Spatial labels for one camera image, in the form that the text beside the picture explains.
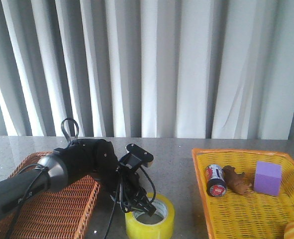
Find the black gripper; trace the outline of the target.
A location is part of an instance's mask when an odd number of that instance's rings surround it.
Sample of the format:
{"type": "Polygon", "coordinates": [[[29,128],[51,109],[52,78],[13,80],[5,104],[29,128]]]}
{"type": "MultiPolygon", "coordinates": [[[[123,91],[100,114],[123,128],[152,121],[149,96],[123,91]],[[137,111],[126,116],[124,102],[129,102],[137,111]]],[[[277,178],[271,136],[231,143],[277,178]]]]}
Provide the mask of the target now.
{"type": "Polygon", "coordinates": [[[134,207],[134,210],[153,216],[156,207],[149,201],[145,189],[139,182],[137,173],[112,172],[101,177],[104,189],[118,204],[123,207],[134,207]]]}

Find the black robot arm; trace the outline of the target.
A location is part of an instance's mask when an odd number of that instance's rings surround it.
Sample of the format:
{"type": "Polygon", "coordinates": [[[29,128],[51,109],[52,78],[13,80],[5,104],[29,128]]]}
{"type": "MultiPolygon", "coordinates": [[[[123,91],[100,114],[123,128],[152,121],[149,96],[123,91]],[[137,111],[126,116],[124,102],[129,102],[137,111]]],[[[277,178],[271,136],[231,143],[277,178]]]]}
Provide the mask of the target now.
{"type": "Polygon", "coordinates": [[[139,182],[137,169],[150,167],[154,157],[136,144],[117,159],[113,145],[104,139],[73,140],[56,148],[21,172],[0,181],[0,220],[27,200],[43,192],[60,192],[85,176],[92,175],[125,212],[138,210],[152,216],[153,198],[139,182]]]}

